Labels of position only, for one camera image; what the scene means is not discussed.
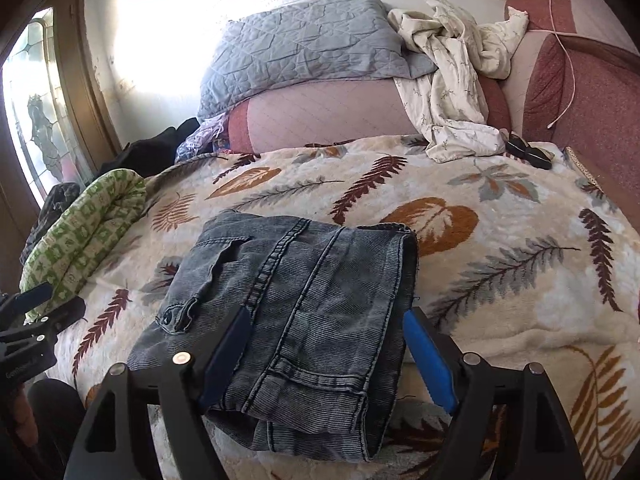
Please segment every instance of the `green patterned fabric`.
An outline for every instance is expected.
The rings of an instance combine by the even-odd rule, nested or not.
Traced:
[[[113,170],[95,180],[42,237],[24,264],[20,290],[43,282],[53,297],[27,313],[34,321],[75,296],[139,218],[145,182],[135,171]]]

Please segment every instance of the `stained glass window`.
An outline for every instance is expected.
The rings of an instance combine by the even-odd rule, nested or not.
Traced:
[[[53,9],[38,12],[2,66],[4,106],[14,148],[42,206],[53,186],[88,184],[92,172],[66,111],[56,65]]]

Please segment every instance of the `blue quilted blanket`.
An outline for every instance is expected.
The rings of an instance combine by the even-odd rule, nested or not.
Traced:
[[[401,45],[380,0],[314,0],[229,22],[200,86],[198,118],[312,79],[415,79],[436,70]]]

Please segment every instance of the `fabric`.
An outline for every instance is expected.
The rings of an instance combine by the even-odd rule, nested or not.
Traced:
[[[487,124],[511,131],[509,107],[498,83],[478,79],[489,108]],[[236,153],[415,132],[392,79],[311,81],[267,90],[231,110],[228,126],[230,148]]]
[[[228,135],[225,135],[228,114],[220,114],[205,120],[197,130],[175,150],[175,163],[189,160],[201,153],[228,150]]]
[[[482,94],[489,108],[489,115],[486,118],[488,126],[494,127],[496,130],[505,129],[511,131],[511,115],[509,114],[509,105],[500,85],[495,79],[489,79],[483,75],[478,76]]]
[[[312,79],[415,78],[435,65],[404,56],[380,0],[314,0],[229,22],[200,86],[203,121],[268,89]]]
[[[31,228],[24,249],[20,254],[20,263],[22,265],[26,263],[29,254],[31,254],[40,239],[79,195],[80,186],[75,182],[56,184],[51,188],[38,215],[38,221]]]
[[[530,29],[553,29],[549,0],[507,0],[507,6],[527,11]],[[604,0],[553,0],[552,10],[558,32],[578,34],[638,54],[638,48]]]
[[[21,413],[30,413],[37,426],[30,432],[29,447],[17,449],[5,433],[2,440],[2,474],[12,480],[63,480],[71,449],[84,419],[78,393],[62,381],[39,380],[20,397]]]
[[[171,126],[152,139],[128,144],[115,160],[105,162],[100,167],[98,176],[118,168],[135,171],[143,178],[162,173],[174,164],[178,146],[199,126],[200,123],[193,117],[184,121],[177,129]]]
[[[447,0],[425,0],[430,12],[392,9],[388,19],[414,52],[425,52],[438,66],[433,76],[395,78],[404,108],[430,142],[436,162],[504,150],[496,128],[486,126],[488,107],[478,73],[504,79],[510,59],[527,28],[527,13],[510,9],[506,22],[476,25],[473,17]]]
[[[418,238],[414,305],[492,365],[542,363],[588,480],[612,479],[640,435],[638,233],[608,197],[584,189],[584,176],[552,144],[534,143],[555,155],[543,171],[500,155],[437,164],[425,143],[416,134],[201,156],[150,179],[148,214],[80,292],[86,322],[60,335],[50,375],[77,381],[84,397],[126,360],[203,225],[222,210],[349,227],[402,222]],[[495,456],[502,415],[490,420],[483,463]],[[164,477],[177,480],[158,410],[151,419]],[[256,452],[206,427],[232,480],[386,480],[424,474],[449,421],[407,356],[374,462]]]
[[[525,34],[511,59],[511,75],[500,83],[511,114],[511,131],[527,140],[552,140],[553,130],[547,125],[562,111],[564,63],[564,51],[553,34]]]
[[[562,36],[573,61],[575,99],[562,118],[574,83],[556,37],[528,32],[501,83],[513,130],[526,140],[553,141],[588,153],[601,170],[640,202],[640,57],[597,41]]]
[[[145,203],[145,183],[131,170],[113,170],[95,180],[62,213],[31,252],[20,291],[49,282],[53,296],[30,310],[28,321],[74,297],[100,262],[136,221]]]
[[[371,460],[396,398],[416,265],[415,235],[400,224],[223,211],[204,225],[127,364],[158,366],[193,349],[246,298],[251,338],[207,416],[249,449]]]
[[[43,379],[31,386],[29,404],[38,427],[37,458],[49,466],[51,479],[62,480],[71,449],[84,419],[78,392],[56,379]]]

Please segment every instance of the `denim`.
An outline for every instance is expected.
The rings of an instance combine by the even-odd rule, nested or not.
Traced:
[[[242,301],[252,334],[207,417],[253,450],[368,461],[396,398],[416,269],[417,240],[402,224],[226,210],[204,225],[127,363],[188,351]]]

